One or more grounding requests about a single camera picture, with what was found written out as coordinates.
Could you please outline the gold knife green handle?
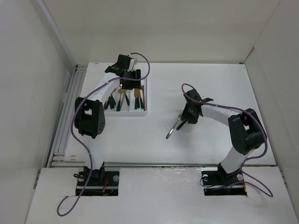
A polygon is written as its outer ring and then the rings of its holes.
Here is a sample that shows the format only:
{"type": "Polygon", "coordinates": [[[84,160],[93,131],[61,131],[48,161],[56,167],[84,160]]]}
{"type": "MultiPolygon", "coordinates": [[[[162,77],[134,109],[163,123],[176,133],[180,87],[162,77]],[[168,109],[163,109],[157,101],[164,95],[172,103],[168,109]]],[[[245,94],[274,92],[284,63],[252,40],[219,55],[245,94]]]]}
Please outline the gold knife green handle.
{"type": "Polygon", "coordinates": [[[141,90],[139,90],[140,107],[144,110],[144,103],[141,96],[141,90]]]}
{"type": "Polygon", "coordinates": [[[141,108],[140,104],[140,90],[136,89],[136,95],[137,95],[137,108],[141,108]]]}
{"type": "Polygon", "coordinates": [[[138,95],[137,95],[137,90],[138,89],[134,89],[134,97],[135,97],[135,110],[138,109],[138,95]]]}

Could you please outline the copper knife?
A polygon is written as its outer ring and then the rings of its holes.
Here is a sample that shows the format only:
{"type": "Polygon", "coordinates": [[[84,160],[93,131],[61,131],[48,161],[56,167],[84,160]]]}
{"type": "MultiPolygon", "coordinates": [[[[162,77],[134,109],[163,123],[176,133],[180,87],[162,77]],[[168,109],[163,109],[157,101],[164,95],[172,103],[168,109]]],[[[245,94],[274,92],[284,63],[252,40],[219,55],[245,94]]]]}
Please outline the copper knife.
{"type": "Polygon", "coordinates": [[[144,85],[142,85],[142,100],[143,100],[143,110],[146,111],[145,86],[144,85]]]}

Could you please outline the silver fork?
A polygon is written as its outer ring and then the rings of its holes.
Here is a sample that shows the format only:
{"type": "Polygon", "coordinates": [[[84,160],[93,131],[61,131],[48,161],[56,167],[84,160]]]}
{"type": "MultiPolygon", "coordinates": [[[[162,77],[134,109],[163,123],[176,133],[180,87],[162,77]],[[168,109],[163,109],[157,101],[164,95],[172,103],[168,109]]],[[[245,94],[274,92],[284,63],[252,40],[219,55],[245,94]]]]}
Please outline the silver fork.
{"type": "Polygon", "coordinates": [[[171,136],[172,132],[174,131],[176,125],[181,121],[182,113],[183,113],[183,112],[181,112],[181,113],[178,115],[177,120],[176,120],[176,122],[174,123],[173,127],[172,127],[172,128],[170,129],[170,131],[167,133],[167,135],[166,135],[166,139],[169,139],[169,137],[171,136]]]}

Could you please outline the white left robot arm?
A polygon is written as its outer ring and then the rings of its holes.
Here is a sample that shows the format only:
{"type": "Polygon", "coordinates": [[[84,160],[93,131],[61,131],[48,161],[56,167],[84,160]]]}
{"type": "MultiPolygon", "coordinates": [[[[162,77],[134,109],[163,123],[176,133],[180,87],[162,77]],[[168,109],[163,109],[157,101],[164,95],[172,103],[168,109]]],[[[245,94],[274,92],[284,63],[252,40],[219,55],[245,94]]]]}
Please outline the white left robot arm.
{"type": "Polygon", "coordinates": [[[87,159],[83,168],[85,182],[91,181],[100,185],[105,178],[104,161],[98,149],[92,146],[104,131],[105,106],[115,106],[111,99],[114,90],[132,90],[141,87],[141,71],[135,69],[136,59],[128,55],[119,54],[117,61],[104,70],[104,76],[99,84],[85,97],[75,100],[74,117],[71,121],[71,134],[87,152],[87,159]]]}

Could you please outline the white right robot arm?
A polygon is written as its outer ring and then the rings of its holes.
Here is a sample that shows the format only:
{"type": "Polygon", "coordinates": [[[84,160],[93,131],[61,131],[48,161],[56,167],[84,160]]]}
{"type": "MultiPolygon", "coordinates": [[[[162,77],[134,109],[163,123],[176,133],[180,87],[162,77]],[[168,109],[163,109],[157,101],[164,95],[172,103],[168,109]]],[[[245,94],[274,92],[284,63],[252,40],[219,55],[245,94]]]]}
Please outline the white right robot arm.
{"type": "Polygon", "coordinates": [[[237,175],[241,175],[240,168],[247,157],[267,143],[267,136],[255,110],[232,108],[211,104],[211,98],[202,99],[195,89],[184,94],[186,105],[182,114],[182,121],[196,124],[199,117],[210,118],[229,127],[232,148],[225,159],[218,164],[216,171],[206,171],[208,180],[213,185],[229,185],[237,175]]]}

